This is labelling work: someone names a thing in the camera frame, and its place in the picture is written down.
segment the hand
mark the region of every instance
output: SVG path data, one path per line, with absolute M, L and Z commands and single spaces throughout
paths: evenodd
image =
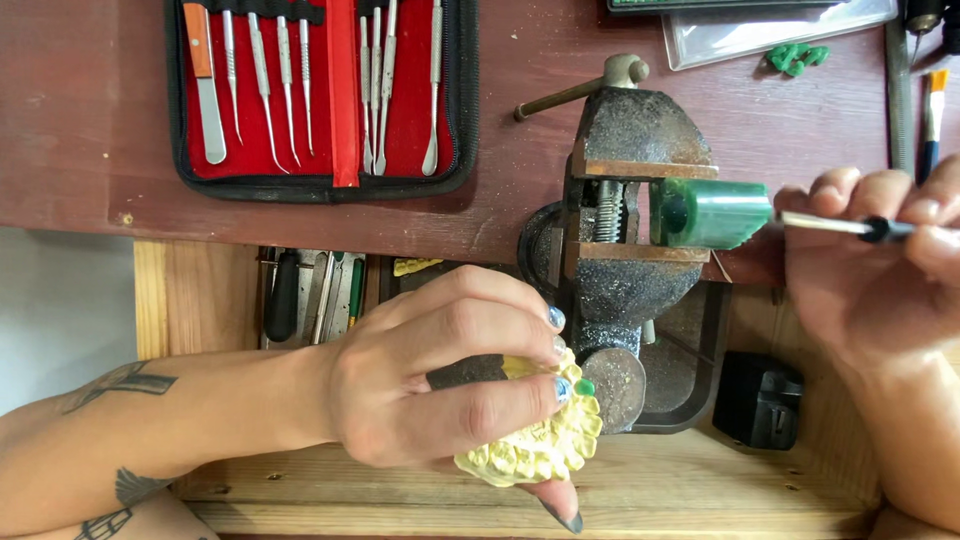
M 425 374 L 488 354 L 556 365 L 566 348 L 557 335 L 563 325 L 533 287 L 475 266 L 400 295 L 324 346 L 325 362 L 313 362 L 326 380 L 327 438 L 374 467 L 451 467 L 452 459 L 436 460 L 546 419 L 563 404 L 558 395 L 565 403 L 572 391 L 552 375 L 431 391 Z M 582 527 L 569 481 L 524 489 L 567 528 Z
M 870 215 L 922 224 L 904 245 L 788 227 L 787 290 L 804 327 L 855 366 L 941 348 L 960 336 L 960 158 L 920 189 L 896 171 L 833 169 L 809 194 L 782 190 L 777 210 Z

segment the brush handle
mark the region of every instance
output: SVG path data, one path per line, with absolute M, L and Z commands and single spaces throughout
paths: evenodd
M 937 167 L 940 160 L 940 141 L 928 140 L 924 143 L 924 156 L 920 162 L 920 176 L 917 177 L 917 185 L 923 185 L 927 177 Z

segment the tattooed forearm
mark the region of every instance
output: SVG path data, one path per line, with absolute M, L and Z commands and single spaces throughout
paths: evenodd
M 124 508 L 112 514 L 85 521 L 80 525 L 80 534 L 73 540 L 107 540 L 119 532 L 131 517 L 133 512 Z
M 134 507 L 173 483 L 174 480 L 139 477 L 123 467 L 117 471 L 117 481 L 114 484 L 117 501 L 123 506 Z
M 140 392 L 160 396 L 177 381 L 176 377 L 141 374 L 140 370 L 145 365 L 147 362 L 120 366 L 94 382 L 74 390 L 63 396 L 60 411 L 62 414 L 69 414 L 107 392 Z

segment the yellow dental model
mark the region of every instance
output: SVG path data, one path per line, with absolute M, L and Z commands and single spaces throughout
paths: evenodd
M 596 437 L 603 428 L 603 421 L 597 416 L 600 404 L 593 397 L 593 383 L 583 379 L 569 349 L 560 365 L 550 369 L 526 358 L 504 356 L 503 372 L 508 379 L 554 373 L 570 381 L 574 394 L 550 418 L 466 454 L 455 455 L 457 467 L 496 487 L 569 479 L 570 471 L 579 471 L 584 460 L 593 457 Z

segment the green tool handle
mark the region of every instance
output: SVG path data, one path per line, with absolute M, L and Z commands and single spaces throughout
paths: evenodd
M 353 260 L 353 274 L 350 279 L 350 317 L 347 328 L 351 328 L 360 316 L 360 302 L 363 299 L 364 261 L 361 258 Z

